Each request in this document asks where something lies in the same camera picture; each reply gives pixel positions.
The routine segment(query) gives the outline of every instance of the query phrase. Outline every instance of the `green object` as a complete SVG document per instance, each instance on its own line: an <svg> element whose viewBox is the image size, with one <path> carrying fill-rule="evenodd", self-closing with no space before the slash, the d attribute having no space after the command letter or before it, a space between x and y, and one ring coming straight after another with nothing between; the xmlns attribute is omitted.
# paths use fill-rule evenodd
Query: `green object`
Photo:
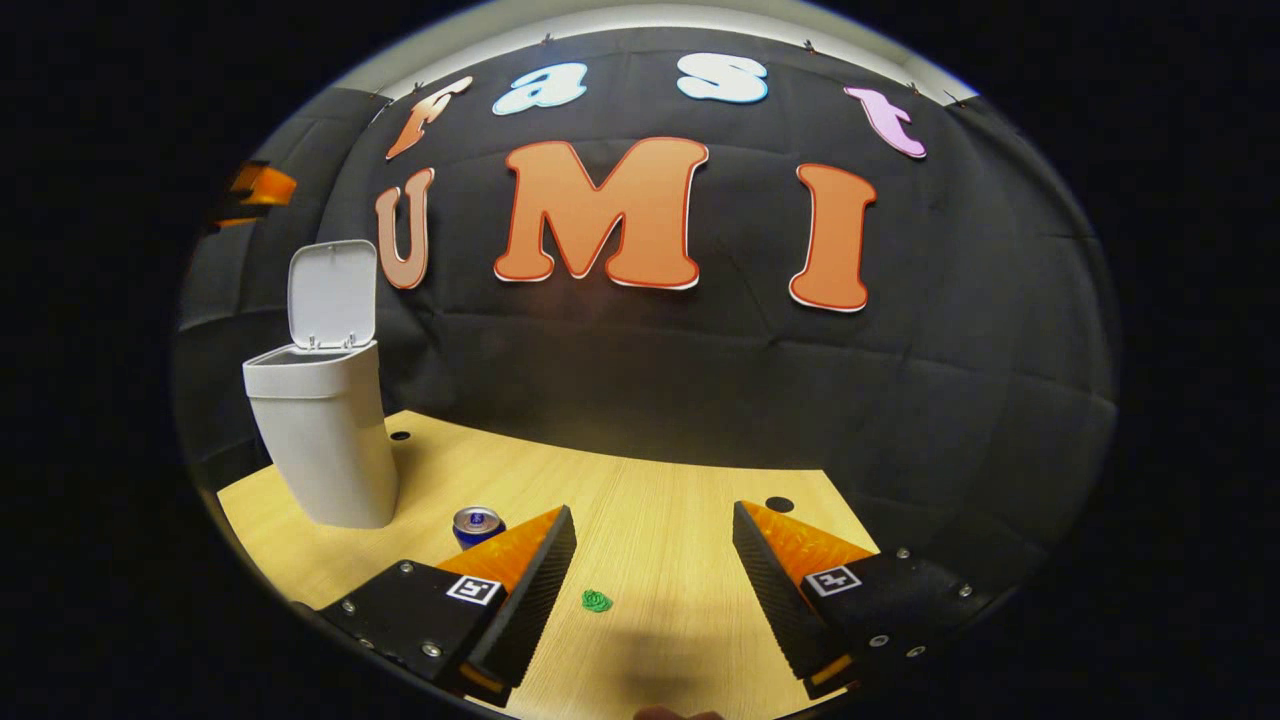
<svg viewBox="0 0 1280 720"><path fill-rule="evenodd" d="M604 612L613 607L613 601L604 597L602 592L586 591L582 593L582 607L591 612Z"/></svg>

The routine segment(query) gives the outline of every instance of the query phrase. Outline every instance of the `letter m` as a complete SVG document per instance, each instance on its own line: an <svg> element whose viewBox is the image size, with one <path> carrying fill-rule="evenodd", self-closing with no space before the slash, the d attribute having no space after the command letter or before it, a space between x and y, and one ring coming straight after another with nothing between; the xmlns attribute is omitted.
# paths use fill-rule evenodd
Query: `letter m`
<svg viewBox="0 0 1280 720"><path fill-rule="evenodd" d="M604 273L618 284L684 290L698 283L689 258L689 190L707 146L677 137L650 137L627 150L599 187L567 142L535 142L507 155L516 172L507 252L493 265L508 282L538 282L556 260L543 251L543 223L571 275L582 279L613 227L618 251Z"/></svg>

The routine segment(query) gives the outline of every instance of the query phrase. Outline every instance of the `white trash bin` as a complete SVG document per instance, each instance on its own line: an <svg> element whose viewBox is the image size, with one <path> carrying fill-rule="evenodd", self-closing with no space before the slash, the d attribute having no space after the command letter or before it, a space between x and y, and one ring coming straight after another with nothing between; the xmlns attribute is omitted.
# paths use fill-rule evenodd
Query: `white trash bin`
<svg viewBox="0 0 1280 720"><path fill-rule="evenodd" d="M271 461L316 523L381 528L399 493L378 384L378 250L311 245L289 263L285 345L244 363L244 391Z"/></svg>

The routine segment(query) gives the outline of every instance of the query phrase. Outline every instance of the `hand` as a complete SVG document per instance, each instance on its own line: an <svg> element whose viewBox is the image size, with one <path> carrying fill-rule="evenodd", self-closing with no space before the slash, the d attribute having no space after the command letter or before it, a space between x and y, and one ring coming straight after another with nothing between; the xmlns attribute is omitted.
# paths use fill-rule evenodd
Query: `hand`
<svg viewBox="0 0 1280 720"><path fill-rule="evenodd" d="M698 715L677 715L660 705L650 705L636 710L631 720L724 720L719 712L699 712Z"/></svg>

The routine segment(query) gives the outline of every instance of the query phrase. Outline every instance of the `can lid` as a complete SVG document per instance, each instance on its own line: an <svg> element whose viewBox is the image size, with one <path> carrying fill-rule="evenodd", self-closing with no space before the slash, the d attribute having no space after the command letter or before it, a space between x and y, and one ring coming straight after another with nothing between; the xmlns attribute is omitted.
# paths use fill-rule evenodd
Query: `can lid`
<svg viewBox="0 0 1280 720"><path fill-rule="evenodd" d="M453 527L463 533L485 533L502 524L488 507L463 507L453 515Z"/></svg>
<svg viewBox="0 0 1280 720"><path fill-rule="evenodd" d="M302 350L374 338L378 249L367 240L308 245L289 261L289 334Z"/></svg>

